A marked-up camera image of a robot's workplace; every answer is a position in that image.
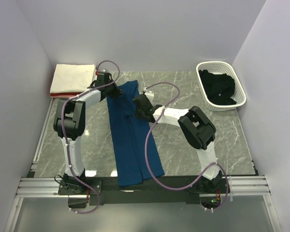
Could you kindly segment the blue t-shirt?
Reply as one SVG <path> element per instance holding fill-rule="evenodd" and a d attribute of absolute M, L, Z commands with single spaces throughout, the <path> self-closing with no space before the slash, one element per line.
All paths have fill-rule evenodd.
<path fill-rule="evenodd" d="M 128 81 L 119 88 L 123 94 L 114 99 L 107 97 L 107 107 L 118 185 L 126 187 L 152 178 L 145 161 L 145 139 L 150 126 L 134 117 L 136 106 L 132 99 L 139 95 L 138 82 Z"/>

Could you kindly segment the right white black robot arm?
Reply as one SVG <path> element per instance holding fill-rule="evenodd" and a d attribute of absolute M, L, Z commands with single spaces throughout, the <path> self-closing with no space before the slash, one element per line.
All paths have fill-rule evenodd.
<path fill-rule="evenodd" d="M 206 192 L 215 192 L 226 172 L 217 163 L 214 148 L 216 127 L 205 113 L 198 106 L 193 106 L 190 109 L 174 109 L 162 105 L 153 106 L 145 94 L 138 95 L 133 99 L 133 102 L 136 105 L 135 116 L 153 123 L 145 139 L 145 162 L 154 181 L 161 187 L 174 191 L 188 189 L 200 181 Z M 189 145 L 196 149 L 202 171 L 192 183 L 184 187 L 172 188 L 164 185 L 155 177 L 150 168 L 147 144 L 153 128 L 158 123 L 179 127 Z"/>

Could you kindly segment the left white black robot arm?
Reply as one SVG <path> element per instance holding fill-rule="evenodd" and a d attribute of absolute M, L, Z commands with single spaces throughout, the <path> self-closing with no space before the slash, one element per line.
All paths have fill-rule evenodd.
<path fill-rule="evenodd" d="M 65 174 L 76 176 L 70 182 L 70 189 L 75 194 L 82 194 L 87 188 L 87 182 L 80 178 L 85 174 L 81 158 L 81 137 L 86 127 L 86 110 L 106 97 L 116 98 L 121 94 L 123 92 L 116 85 L 116 80 L 103 70 L 96 72 L 93 82 L 84 92 L 58 101 L 53 128 L 63 145 Z"/>

